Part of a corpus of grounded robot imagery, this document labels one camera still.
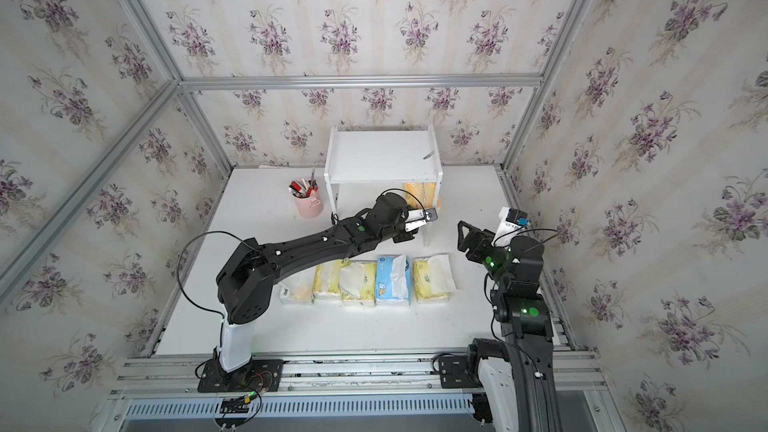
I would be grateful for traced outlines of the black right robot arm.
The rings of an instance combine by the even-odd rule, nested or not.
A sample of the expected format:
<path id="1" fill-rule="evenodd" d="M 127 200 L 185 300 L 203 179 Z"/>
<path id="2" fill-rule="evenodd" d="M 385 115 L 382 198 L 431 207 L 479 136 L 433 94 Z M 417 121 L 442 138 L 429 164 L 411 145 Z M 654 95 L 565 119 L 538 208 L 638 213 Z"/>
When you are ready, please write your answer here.
<path id="1" fill-rule="evenodd" d="M 554 378 L 554 328 L 539 292 L 544 243 L 523 231 L 499 238 L 465 221 L 457 248 L 493 282 L 490 339 L 468 346 L 468 374 L 479 381 L 497 431 L 561 431 Z"/>

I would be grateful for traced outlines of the yellow tissue pack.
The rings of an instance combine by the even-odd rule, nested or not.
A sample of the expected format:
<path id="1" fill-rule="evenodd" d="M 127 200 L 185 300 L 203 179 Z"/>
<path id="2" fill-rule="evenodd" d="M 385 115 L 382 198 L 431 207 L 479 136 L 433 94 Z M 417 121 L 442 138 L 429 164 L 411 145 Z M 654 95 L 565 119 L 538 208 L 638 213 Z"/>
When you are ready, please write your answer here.
<path id="1" fill-rule="evenodd" d="M 315 268 L 313 280 L 313 298 L 315 300 L 340 300 L 342 290 L 340 287 L 341 269 L 348 266 L 348 259 L 333 260 L 319 264 Z"/>
<path id="2" fill-rule="evenodd" d="M 413 288 L 419 303 L 448 302 L 457 290 L 448 254 L 416 258 L 412 268 Z"/>
<path id="3" fill-rule="evenodd" d="M 370 261 L 350 262 L 340 269 L 339 287 L 344 306 L 374 307 L 377 265 Z"/>

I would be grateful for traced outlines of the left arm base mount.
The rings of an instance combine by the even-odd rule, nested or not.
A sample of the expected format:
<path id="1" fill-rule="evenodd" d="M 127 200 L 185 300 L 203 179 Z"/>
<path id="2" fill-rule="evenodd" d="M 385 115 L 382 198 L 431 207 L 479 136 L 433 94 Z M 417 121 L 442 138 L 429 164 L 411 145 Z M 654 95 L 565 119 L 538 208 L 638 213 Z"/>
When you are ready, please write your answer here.
<path id="1" fill-rule="evenodd" d="M 225 372 L 217 358 L 209 359 L 195 369 L 198 393 L 276 392 L 284 362 L 279 359 L 251 359 L 243 367 Z"/>

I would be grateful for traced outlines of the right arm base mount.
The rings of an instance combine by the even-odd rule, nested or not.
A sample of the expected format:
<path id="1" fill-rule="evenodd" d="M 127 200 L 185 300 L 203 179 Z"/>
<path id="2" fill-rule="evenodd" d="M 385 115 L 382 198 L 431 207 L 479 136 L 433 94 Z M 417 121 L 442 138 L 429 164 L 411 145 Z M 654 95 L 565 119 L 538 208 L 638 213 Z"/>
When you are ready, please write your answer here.
<path id="1" fill-rule="evenodd" d="M 480 362 L 491 358 L 509 361 L 509 352 L 498 340 L 477 338 L 463 353 L 437 353 L 431 359 L 431 367 L 442 389 L 482 388 Z"/>

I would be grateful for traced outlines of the white tissue pack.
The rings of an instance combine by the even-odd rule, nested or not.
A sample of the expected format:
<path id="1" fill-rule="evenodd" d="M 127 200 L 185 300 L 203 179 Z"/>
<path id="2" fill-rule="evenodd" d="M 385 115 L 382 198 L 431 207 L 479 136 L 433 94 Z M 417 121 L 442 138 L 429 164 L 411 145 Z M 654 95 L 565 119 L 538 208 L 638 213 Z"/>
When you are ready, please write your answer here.
<path id="1" fill-rule="evenodd" d="M 279 283 L 279 299 L 287 305 L 311 304 L 314 301 L 315 271 L 306 269 Z"/>

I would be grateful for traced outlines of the white two-tier shelf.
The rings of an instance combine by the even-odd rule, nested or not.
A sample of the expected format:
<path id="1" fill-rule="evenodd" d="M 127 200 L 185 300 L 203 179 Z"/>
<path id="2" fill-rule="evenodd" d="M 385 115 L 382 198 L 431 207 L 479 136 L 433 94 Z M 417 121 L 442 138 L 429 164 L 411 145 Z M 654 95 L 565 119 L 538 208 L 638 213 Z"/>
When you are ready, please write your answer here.
<path id="1" fill-rule="evenodd" d="M 381 192 L 403 189 L 405 183 L 434 182 L 439 197 L 442 179 L 432 126 L 412 131 L 334 127 L 330 133 L 323 180 L 330 210 L 340 219 L 372 207 Z M 419 228 L 417 235 L 426 235 L 435 222 Z"/>

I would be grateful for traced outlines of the orange tissue pack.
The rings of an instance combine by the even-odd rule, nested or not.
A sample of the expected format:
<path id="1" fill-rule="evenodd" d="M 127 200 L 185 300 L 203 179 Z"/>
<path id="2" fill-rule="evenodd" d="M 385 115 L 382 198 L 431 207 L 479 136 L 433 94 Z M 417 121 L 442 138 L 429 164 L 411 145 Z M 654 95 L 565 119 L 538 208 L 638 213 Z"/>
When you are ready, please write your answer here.
<path id="1" fill-rule="evenodd" d="M 440 211 L 441 199 L 437 194 L 436 183 L 410 182 L 405 183 L 403 189 L 406 190 L 405 198 L 411 209 L 421 209 L 420 204 L 422 204 L 425 209 L 435 208 L 437 211 Z"/>

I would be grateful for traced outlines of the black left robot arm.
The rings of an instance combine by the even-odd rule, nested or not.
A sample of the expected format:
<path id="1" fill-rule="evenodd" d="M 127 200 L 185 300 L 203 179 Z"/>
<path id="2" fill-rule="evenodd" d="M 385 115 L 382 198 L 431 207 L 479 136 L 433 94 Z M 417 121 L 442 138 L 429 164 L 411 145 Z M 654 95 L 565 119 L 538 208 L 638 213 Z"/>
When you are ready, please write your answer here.
<path id="1" fill-rule="evenodd" d="M 375 250 L 382 242 L 412 240 L 422 226 L 438 219 L 434 208 L 408 205 L 410 193 L 390 188 L 375 204 L 353 216 L 334 218 L 323 231 L 290 241 L 260 244 L 254 238 L 238 245 L 216 276 L 223 309 L 213 363 L 226 374 L 251 362 L 253 322 L 268 309 L 275 284 L 316 265 L 350 259 Z"/>

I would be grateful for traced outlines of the blue tissue pack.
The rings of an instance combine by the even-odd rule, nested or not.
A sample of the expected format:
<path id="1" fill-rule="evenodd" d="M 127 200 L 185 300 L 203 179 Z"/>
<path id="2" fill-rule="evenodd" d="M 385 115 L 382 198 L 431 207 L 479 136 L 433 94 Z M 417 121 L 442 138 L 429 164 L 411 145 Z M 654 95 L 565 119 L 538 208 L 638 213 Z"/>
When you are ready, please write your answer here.
<path id="1" fill-rule="evenodd" d="M 384 255 L 376 261 L 375 302 L 377 305 L 408 306 L 411 267 L 406 255 Z"/>

